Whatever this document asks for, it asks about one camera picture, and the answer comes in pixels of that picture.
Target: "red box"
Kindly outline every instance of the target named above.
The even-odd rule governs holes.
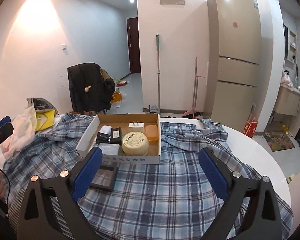
[[[258,125],[258,120],[251,114],[243,129],[243,134],[252,138]]]
[[[121,86],[125,86],[125,85],[127,85],[128,83],[127,83],[127,81],[119,81],[118,83],[117,83],[117,86],[118,87],[121,87]]]

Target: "blue plaid shirt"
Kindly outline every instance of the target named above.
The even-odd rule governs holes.
[[[82,158],[75,148],[93,117],[66,114],[53,130],[39,133],[35,140],[4,164],[11,182],[9,217],[16,226],[18,210],[28,181],[71,170]],[[88,189],[78,204],[97,234],[103,239],[200,239],[223,204],[211,188],[198,163],[204,147],[214,151],[232,171],[246,178],[261,176],[231,154],[227,133],[219,123],[202,120],[203,130],[192,124],[161,124],[162,149],[159,165],[119,164],[113,192]],[[292,226],[292,210],[277,195],[282,237]],[[58,202],[53,201],[58,221],[71,237]],[[236,235],[249,199],[245,198],[228,237]]]

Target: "refrigerator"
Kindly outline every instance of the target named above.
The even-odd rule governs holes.
[[[257,90],[261,25],[257,0],[207,0],[210,57],[204,116],[242,132]]]

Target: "brown door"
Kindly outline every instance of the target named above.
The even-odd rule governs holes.
[[[141,73],[138,17],[127,19],[130,73]]]

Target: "cardboard boxes on floor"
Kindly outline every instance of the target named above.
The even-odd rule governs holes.
[[[122,94],[120,93],[120,89],[118,87],[115,88],[115,91],[112,95],[111,104],[122,101]]]
[[[149,142],[149,150],[146,156],[126,156],[121,153],[119,156],[103,154],[103,161],[134,163],[134,164],[159,164],[161,156],[161,127],[158,114],[106,114],[96,115],[90,123],[82,138],[80,139],[76,150],[85,157],[89,150],[95,146],[96,136],[103,125],[109,125],[112,128],[121,127],[122,136],[128,133],[128,126],[131,122],[142,122],[145,127],[156,125],[158,127],[159,139],[155,142]]]
[[[258,120],[251,114],[243,129],[243,134],[252,138],[258,125]]]

